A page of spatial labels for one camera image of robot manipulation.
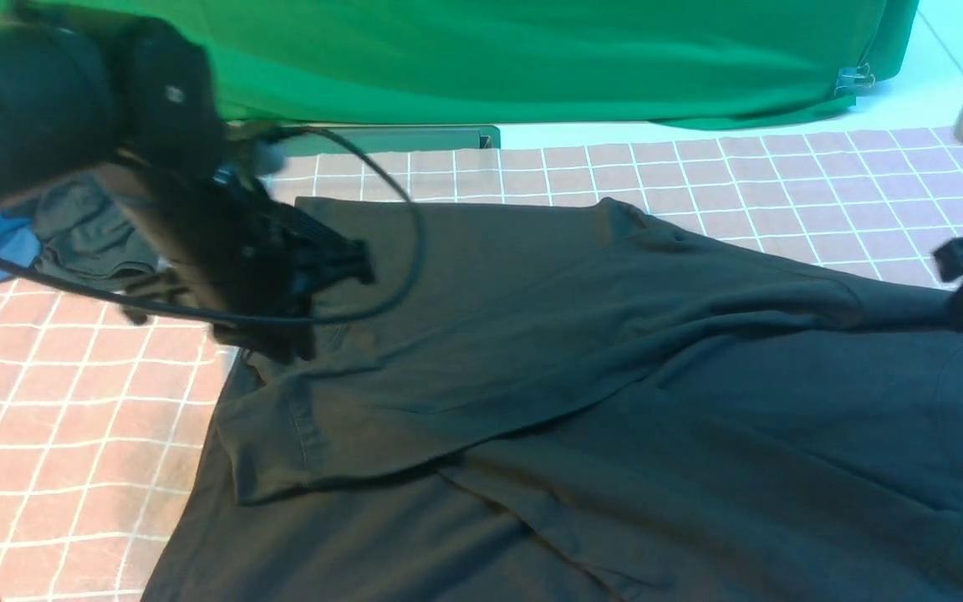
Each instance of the green backdrop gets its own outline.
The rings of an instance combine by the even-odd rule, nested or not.
[[[897,74],[917,0],[83,0],[209,47],[229,118],[364,125],[830,117]],[[0,12],[4,1],[0,0]]]

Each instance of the white floor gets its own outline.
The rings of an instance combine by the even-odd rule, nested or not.
[[[876,84],[846,115],[807,125],[723,132],[723,136],[890,130],[952,123],[963,104],[963,0],[920,0],[901,74]],[[505,149],[699,140],[712,134],[652,123],[500,125]]]

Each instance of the black cloth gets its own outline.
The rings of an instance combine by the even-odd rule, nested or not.
[[[364,237],[402,207],[301,199]],[[623,203],[425,207],[395,312],[238,365],[146,599],[963,599],[943,291]]]
[[[158,266],[157,252],[94,176],[50,188],[10,214],[31,217],[42,248],[32,267],[51,277],[115,291]]]

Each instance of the green cloth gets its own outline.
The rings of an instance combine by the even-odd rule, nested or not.
[[[228,118],[711,130],[846,110],[840,69],[894,76],[917,0],[75,4],[160,16],[209,47]]]

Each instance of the metal clip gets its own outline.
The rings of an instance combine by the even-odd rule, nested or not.
[[[867,90],[875,85],[875,73],[871,64],[860,64],[840,69],[838,79],[834,80],[834,92],[848,90]]]

